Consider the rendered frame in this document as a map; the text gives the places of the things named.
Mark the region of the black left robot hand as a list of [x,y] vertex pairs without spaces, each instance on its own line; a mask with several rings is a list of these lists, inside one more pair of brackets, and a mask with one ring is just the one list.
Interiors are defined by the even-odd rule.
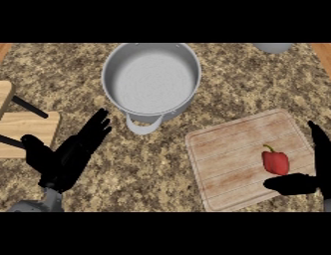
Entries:
[[52,150],[34,135],[25,134],[21,137],[27,163],[42,173],[42,187],[52,188],[59,193],[74,187],[92,155],[112,131],[108,114],[105,109],[99,109],[80,132],[68,137],[56,150]]

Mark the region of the red bell pepper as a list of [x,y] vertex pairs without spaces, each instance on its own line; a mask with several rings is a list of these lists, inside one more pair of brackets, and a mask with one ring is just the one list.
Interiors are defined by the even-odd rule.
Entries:
[[263,167],[268,172],[287,175],[290,171],[290,160],[284,152],[277,151],[269,144],[265,145],[269,151],[262,153]]

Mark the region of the wooden cutting board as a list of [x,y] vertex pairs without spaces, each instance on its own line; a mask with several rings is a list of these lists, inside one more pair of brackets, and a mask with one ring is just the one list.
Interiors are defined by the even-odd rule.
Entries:
[[262,154],[288,155],[293,173],[315,173],[314,148],[283,109],[191,132],[185,137],[204,208],[235,211],[271,199],[278,192],[263,186],[274,176],[265,170]]

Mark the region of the grey metal pot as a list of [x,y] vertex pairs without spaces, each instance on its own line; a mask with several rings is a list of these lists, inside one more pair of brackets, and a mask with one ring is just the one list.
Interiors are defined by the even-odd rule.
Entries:
[[107,96],[135,134],[157,131],[186,110],[201,81],[201,65],[186,43],[124,43],[102,70]]

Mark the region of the pale wooden stool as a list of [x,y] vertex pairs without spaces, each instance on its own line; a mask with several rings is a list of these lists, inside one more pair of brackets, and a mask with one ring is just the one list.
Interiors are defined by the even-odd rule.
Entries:
[[52,146],[59,129],[61,114],[43,112],[16,96],[16,86],[0,81],[0,158],[24,158],[21,137],[33,134]]

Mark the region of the grey round object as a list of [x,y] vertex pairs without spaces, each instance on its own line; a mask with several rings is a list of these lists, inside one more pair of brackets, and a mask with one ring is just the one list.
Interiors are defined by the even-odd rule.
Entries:
[[269,54],[284,53],[291,46],[291,43],[254,43],[254,47]]

